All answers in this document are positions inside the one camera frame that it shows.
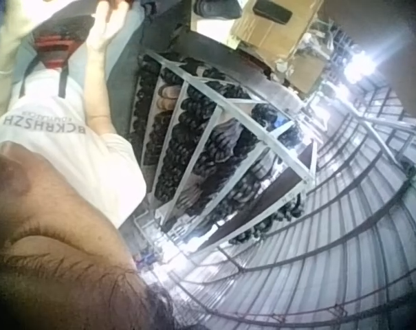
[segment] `apron strap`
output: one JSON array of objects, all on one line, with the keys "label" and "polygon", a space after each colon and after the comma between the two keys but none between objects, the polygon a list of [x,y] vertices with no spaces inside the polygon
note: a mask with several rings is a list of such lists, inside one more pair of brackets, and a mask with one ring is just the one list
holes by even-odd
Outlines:
[{"label": "apron strap", "polygon": [[[23,82],[21,83],[19,97],[22,98],[25,95],[25,83],[26,78],[34,71],[35,67],[40,63],[39,55],[36,55],[34,59],[29,63],[28,68],[26,69],[23,77]],[[58,96],[60,98],[65,98],[65,91],[67,89],[67,77],[69,76],[69,61],[65,61],[65,64],[61,70],[61,75],[59,79],[58,86]]]}]

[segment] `cardboard box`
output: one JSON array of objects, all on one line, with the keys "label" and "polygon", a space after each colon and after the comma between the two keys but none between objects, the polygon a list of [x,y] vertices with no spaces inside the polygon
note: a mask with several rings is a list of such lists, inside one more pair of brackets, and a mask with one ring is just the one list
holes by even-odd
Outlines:
[{"label": "cardboard box", "polygon": [[327,61],[311,55],[295,55],[290,62],[293,73],[286,79],[304,94],[308,94],[320,78]]},{"label": "cardboard box", "polygon": [[255,15],[252,9],[256,0],[249,0],[243,9],[243,16],[232,27],[232,34],[258,50],[286,61],[296,51],[323,1],[272,0],[293,13],[290,21],[283,25]]}]

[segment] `wall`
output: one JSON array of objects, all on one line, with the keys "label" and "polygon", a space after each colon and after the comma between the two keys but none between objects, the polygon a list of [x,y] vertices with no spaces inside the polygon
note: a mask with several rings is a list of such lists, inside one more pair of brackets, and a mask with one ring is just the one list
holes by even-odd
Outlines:
[{"label": "wall", "polygon": [[365,50],[416,116],[416,1],[326,0],[322,15]]}]

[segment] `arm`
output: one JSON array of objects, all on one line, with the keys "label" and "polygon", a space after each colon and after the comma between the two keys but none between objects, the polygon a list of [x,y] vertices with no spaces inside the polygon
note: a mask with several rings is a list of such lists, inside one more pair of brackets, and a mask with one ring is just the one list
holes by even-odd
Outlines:
[{"label": "arm", "polygon": [[109,92],[105,81],[105,53],[89,50],[84,81],[85,117],[96,134],[116,133],[111,122]]},{"label": "arm", "polygon": [[21,41],[34,28],[76,0],[7,0],[0,28],[0,117],[8,110],[15,59]]},{"label": "arm", "polygon": [[0,117],[6,113],[12,91],[12,78],[21,39],[0,28]]},{"label": "arm", "polygon": [[111,122],[109,93],[105,80],[105,53],[111,39],[122,29],[128,9],[129,5],[124,1],[121,1],[115,10],[110,10],[107,1],[100,1],[94,15],[95,23],[87,38],[85,117],[87,125],[98,135],[116,133]]}]

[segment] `shoe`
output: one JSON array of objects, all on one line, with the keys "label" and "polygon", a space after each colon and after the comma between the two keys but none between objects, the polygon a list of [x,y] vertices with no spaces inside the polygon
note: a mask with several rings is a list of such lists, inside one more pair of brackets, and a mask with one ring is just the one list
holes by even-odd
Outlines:
[{"label": "shoe", "polygon": [[197,0],[194,12],[204,19],[239,19],[243,14],[237,0]]}]

